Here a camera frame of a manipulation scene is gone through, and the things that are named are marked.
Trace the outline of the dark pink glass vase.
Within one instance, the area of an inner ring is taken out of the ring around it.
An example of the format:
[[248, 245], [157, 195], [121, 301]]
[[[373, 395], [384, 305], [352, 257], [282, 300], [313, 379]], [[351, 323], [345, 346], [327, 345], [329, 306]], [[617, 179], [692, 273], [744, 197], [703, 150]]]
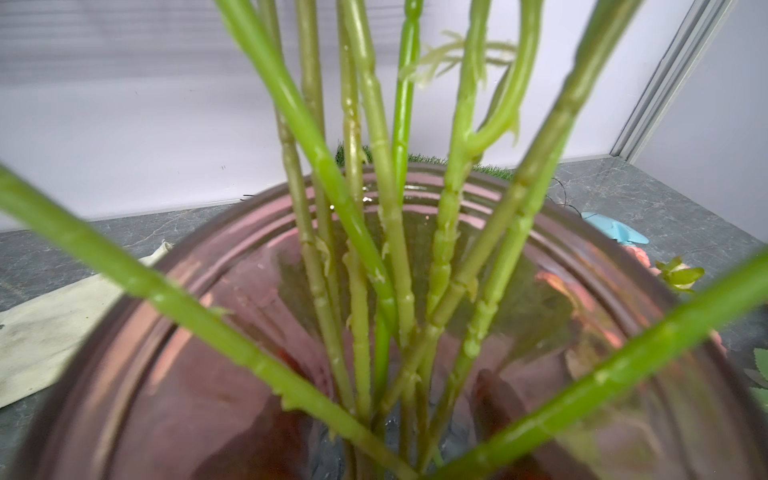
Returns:
[[15, 473], [274, 479], [322, 424], [398, 479], [763, 479], [767, 424], [709, 342], [762, 302], [767, 259], [678, 303], [621, 247], [542, 207], [453, 415], [471, 446], [423, 472], [345, 410], [288, 186], [142, 264], [14, 173], [1, 207], [124, 296], [66, 369]]

